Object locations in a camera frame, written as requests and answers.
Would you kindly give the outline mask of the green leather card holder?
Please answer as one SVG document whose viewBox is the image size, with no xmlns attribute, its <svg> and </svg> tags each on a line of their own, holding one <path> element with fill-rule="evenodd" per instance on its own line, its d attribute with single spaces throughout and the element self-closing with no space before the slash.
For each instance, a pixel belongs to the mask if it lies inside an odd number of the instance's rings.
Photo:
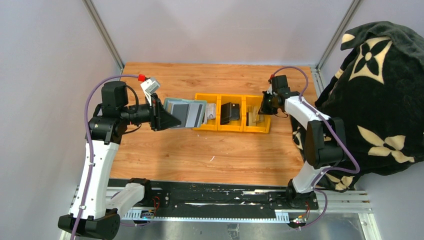
<svg viewBox="0 0 424 240">
<path fill-rule="evenodd" d="M 167 97 L 164 106 L 167 112 L 181 121 L 181 124 L 171 127 L 172 129 L 192 129 L 203 124 L 207 101 Z"/>
</svg>

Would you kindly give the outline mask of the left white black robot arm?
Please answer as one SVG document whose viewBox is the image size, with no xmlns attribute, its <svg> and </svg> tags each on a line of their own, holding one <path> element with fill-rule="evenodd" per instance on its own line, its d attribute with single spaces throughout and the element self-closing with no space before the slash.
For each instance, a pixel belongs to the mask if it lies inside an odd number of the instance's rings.
<svg viewBox="0 0 424 240">
<path fill-rule="evenodd" d="M 154 78 L 140 82 L 145 104 L 129 105 L 131 87 L 123 81 L 100 84 L 101 103 L 92 117 L 86 116 L 86 154 L 79 189 L 70 211 L 58 219 L 58 227 L 72 238 L 112 240 L 118 233 L 122 217 L 135 205 L 159 206 L 151 182 L 131 178 L 124 189 L 106 199 L 113 161 L 129 125 L 148 123 L 155 132 L 177 126 L 180 121 L 168 113 L 156 91 Z"/>
</svg>

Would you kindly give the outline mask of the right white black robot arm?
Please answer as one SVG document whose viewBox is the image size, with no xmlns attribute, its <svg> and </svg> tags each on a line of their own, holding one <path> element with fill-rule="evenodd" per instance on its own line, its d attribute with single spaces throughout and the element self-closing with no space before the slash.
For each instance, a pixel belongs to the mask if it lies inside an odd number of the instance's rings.
<svg viewBox="0 0 424 240">
<path fill-rule="evenodd" d="M 343 121 L 331 118 L 310 105 L 297 91 L 292 91 L 285 75 L 272 75 L 270 87 L 263 92 L 258 113 L 276 115 L 279 110 L 290 123 L 302 151 L 304 164 L 285 189 L 286 204 L 298 209 L 311 197 L 314 187 L 332 164 L 346 159 L 341 144 L 346 142 Z"/>
</svg>

